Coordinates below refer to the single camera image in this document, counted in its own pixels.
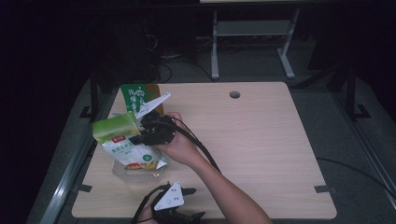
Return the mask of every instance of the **wire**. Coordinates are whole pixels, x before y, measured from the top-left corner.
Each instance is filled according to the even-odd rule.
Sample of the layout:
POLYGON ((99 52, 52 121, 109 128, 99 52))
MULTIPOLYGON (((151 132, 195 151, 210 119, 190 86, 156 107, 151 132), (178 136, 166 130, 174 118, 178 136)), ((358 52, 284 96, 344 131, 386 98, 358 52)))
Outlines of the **wire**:
POLYGON ((158 76, 159 76, 159 79, 161 80, 161 82, 162 82, 162 83, 166 83, 166 82, 168 82, 168 81, 171 79, 171 77, 172 77, 172 75, 173 75, 173 74, 172 74, 172 69, 171 69, 169 66, 166 66, 166 65, 163 64, 163 63, 160 63, 159 66, 163 66, 163 67, 167 68, 168 71, 169 71, 169 77, 168 77, 166 80, 163 80, 163 79, 161 78, 161 74, 158 73, 158 76))
POLYGON ((211 43, 212 43, 212 37, 204 37, 202 39, 208 39, 204 44, 201 44, 200 46, 197 47, 197 51, 202 51, 204 49, 207 49, 209 47, 211 47, 211 43))
POLYGON ((131 224, 136 224, 136 223, 141 222, 141 221, 138 222, 137 219, 139 218, 140 213, 142 213, 143 208, 145 208, 146 203, 149 201, 149 197, 151 197, 151 195, 154 194, 157 190, 159 190, 159 189, 166 189, 166 188, 168 188, 168 187, 169 187, 169 184, 168 184, 168 185, 161 185, 161 186, 155 188, 154 190, 152 190, 148 195, 146 195, 146 196, 143 198, 142 203, 141 203, 141 204, 139 205, 139 207, 137 208, 136 213, 134 214, 134 218, 133 218, 132 221, 131 221, 131 224))
POLYGON ((152 220, 152 219, 153 219, 153 217, 149 217, 147 219, 144 219, 144 220, 141 220, 141 221, 137 221, 137 223, 142 223, 142 222, 149 221, 149 220, 152 220))
POLYGON ((155 35, 146 35, 146 37, 149 37, 149 38, 153 38, 153 39, 154 39, 154 46, 153 46, 151 49, 148 49, 149 51, 154 51, 155 48, 157 48, 157 45, 158 45, 158 39, 157 39, 157 37, 155 37, 155 35))
POLYGON ((161 56, 161 59, 170 62, 175 59, 181 58, 183 55, 182 54, 174 54, 174 55, 169 55, 169 56, 161 56))
POLYGON ((181 119, 177 119, 177 118, 172 118, 172 119, 178 120, 181 124, 183 124, 184 127, 190 132, 190 134, 191 134, 195 139, 198 140, 197 136, 195 136, 195 134, 192 132, 192 130, 191 130, 189 127, 187 127, 187 125, 186 125, 183 121, 181 121, 181 119))
POLYGON ((241 51, 241 45, 233 40, 233 38, 223 38, 221 43, 218 41, 218 53, 235 54, 241 51))
POLYGON ((182 62, 166 62, 166 63, 190 63, 190 64, 193 64, 193 65, 195 65, 195 66, 201 68, 201 70, 204 71, 204 73, 206 74, 206 76, 209 77, 210 80, 211 80, 212 82, 215 82, 215 80, 212 78, 212 76, 210 76, 209 73, 206 72, 206 70, 205 70, 201 65, 199 65, 198 63, 193 63, 193 62, 189 62, 189 61, 182 61, 182 62))
POLYGON ((363 171, 361 171, 361 170, 359 170, 359 169, 357 169, 357 168, 355 168, 353 166, 350 166, 348 164, 342 163, 340 161, 334 161, 334 160, 331 160, 331 159, 326 159, 326 158, 321 158, 321 157, 317 157, 317 160, 319 160, 319 161, 330 161, 330 162, 345 166, 345 167, 347 167, 347 168, 349 168, 349 169, 351 169, 351 170, 353 170, 355 172, 358 172, 361 175, 364 175, 364 176, 370 178, 377 185, 379 185, 382 189, 384 189, 393 198, 393 200, 396 200, 396 195, 384 183, 382 183, 381 181, 379 181, 378 179, 376 179, 372 175, 368 175, 368 174, 364 173, 363 171))

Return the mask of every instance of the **human arm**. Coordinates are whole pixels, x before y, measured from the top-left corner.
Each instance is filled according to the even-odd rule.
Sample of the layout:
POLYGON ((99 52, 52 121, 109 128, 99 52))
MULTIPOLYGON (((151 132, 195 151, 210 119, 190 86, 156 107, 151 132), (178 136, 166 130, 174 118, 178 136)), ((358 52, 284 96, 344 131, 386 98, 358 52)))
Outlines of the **human arm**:
POLYGON ((142 223, 142 224, 158 224, 156 220, 154 220, 152 216, 152 211, 151 211, 151 206, 146 206, 143 208, 142 212, 139 215, 139 218, 137 219, 137 223, 142 223))
MULTIPOLYGON (((178 113, 169 113, 177 126, 184 128, 178 113)), ((222 175, 180 133, 169 144, 156 146, 174 161, 189 166, 203 180, 229 223, 272 223, 271 219, 244 191, 222 175)))

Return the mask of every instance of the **metal frame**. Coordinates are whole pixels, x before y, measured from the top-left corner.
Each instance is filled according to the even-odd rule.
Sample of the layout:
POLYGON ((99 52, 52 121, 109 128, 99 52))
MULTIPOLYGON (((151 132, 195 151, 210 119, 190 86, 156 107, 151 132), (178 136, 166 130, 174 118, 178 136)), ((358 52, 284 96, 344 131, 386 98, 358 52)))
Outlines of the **metal frame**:
MULTIPOLYGON (((372 167, 372 170, 375 173, 376 177, 382 180, 383 184, 387 186, 387 188, 391 192, 396 193, 395 183, 392 181, 392 179, 388 174, 388 171, 385 169, 381 160, 376 155, 375 149, 370 145, 370 142, 364 136, 364 133, 361 130, 359 124, 356 122, 356 120, 351 119, 349 113, 344 109, 343 107, 344 102, 341 96, 338 93, 333 93, 332 97, 336 102, 337 106, 339 107, 340 111, 342 111, 342 115, 346 123, 348 124, 349 128, 352 130, 356 138, 359 140, 361 147, 363 148, 363 151, 366 154, 368 162, 370 163, 370 166, 372 167)), ((393 207, 396 209, 396 200, 394 200, 387 191, 385 191, 385 194, 387 195, 393 207)))
POLYGON ((294 78, 294 73, 291 69, 287 52, 289 49, 290 41, 294 33, 294 29, 297 23, 300 9, 294 10, 290 21, 218 21, 218 12, 214 11, 213 14, 213 36, 212 36, 212 79, 219 79, 219 61, 218 61, 218 36, 230 36, 230 35, 285 35, 286 40, 281 49, 277 49, 279 59, 282 62, 283 68, 285 69, 286 76, 289 79, 294 78), (245 26, 252 26, 246 28, 239 23, 243 22, 245 26), (287 24, 288 28, 284 30, 283 24, 287 24))
MULTIPOLYGON (((92 91, 96 90, 96 86, 91 86, 92 91)), ((91 121, 95 119, 104 119, 108 115, 108 110, 111 107, 112 102, 110 102, 110 95, 103 95, 103 100, 101 104, 100 110, 98 110, 98 102, 97 98, 93 99, 92 106, 96 111, 92 111, 95 113, 93 117, 91 117, 91 121)), ((64 207, 64 203, 67 200, 69 192, 72 190, 75 180, 80 171, 80 167, 84 164, 85 159, 87 158, 91 146, 94 143, 94 139, 92 137, 92 128, 89 123, 85 130, 83 131, 83 136, 81 137, 81 141, 79 143, 79 147, 73 153, 73 156, 70 159, 70 162, 67 164, 66 170, 64 171, 64 175, 62 176, 61 181, 59 182, 58 187, 56 188, 51 201, 45 211, 43 217, 40 220, 40 224, 48 224, 55 223, 58 219, 61 211, 64 207)))

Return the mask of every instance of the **white tag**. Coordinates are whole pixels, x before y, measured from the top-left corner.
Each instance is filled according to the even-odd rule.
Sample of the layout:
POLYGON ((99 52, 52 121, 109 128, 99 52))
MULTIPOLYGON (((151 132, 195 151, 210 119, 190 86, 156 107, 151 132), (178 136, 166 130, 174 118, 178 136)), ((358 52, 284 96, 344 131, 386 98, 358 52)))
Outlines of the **white tag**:
POLYGON ((184 204, 181 186, 177 181, 172 187, 166 191, 160 201, 155 204, 154 210, 159 211, 171 207, 179 207, 184 204))
POLYGON ((158 97, 150 102, 144 103, 140 106, 140 111, 134 114, 136 119, 140 119, 143 116, 147 115, 151 110, 155 109, 158 105, 162 104, 166 99, 171 96, 171 93, 168 91, 165 95, 158 97))

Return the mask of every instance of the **black device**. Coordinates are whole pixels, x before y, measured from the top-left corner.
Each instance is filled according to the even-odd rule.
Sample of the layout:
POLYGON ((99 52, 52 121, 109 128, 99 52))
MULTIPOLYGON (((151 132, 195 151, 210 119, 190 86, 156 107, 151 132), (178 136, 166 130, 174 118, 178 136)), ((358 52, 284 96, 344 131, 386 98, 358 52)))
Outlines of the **black device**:
POLYGON ((176 134, 176 124, 172 121, 172 118, 169 116, 161 117, 155 110, 145 115, 140 123, 145 130, 140 135, 129 138, 134 145, 155 146, 170 143, 176 134))
MULTIPOLYGON (((155 197, 153 202, 151 203, 150 209, 152 212, 152 217, 147 220, 154 219, 159 224, 169 224, 169 223, 172 223, 172 224, 199 224, 199 223, 201 223, 201 217, 205 214, 205 212, 195 213, 191 216, 186 216, 186 215, 181 214, 177 211, 177 209, 180 206, 169 207, 169 208, 165 208, 165 209, 161 209, 161 210, 155 209, 156 204, 164 197, 166 192, 168 192, 169 190, 172 190, 172 186, 168 182, 166 185, 159 186, 158 188, 152 190, 148 195, 145 196, 145 198, 143 199, 142 203, 139 205, 139 208, 137 209, 137 211, 134 215, 132 224, 147 221, 147 220, 137 221, 137 219, 138 219, 140 213, 142 212, 143 208, 145 207, 146 203, 149 201, 150 196, 152 194, 154 194, 157 190, 162 190, 162 192, 160 192, 155 197)), ((195 193, 195 191, 197 189, 193 189, 193 188, 183 189, 183 188, 179 187, 179 190, 181 190, 181 194, 183 196, 186 196, 186 195, 191 195, 191 194, 195 193)))

